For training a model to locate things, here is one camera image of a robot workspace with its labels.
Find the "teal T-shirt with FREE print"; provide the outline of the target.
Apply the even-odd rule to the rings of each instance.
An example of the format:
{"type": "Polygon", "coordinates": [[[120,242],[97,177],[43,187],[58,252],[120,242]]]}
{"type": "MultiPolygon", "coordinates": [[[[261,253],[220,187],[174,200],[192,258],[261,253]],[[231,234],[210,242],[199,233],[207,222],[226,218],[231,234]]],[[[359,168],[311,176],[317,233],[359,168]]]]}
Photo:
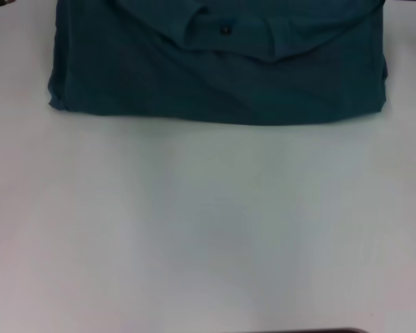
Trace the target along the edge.
{"type": "Polygon", "coordinates": [[[380,112],[385,0],[58,0],[57,110],[253,126],[380,112]]]}

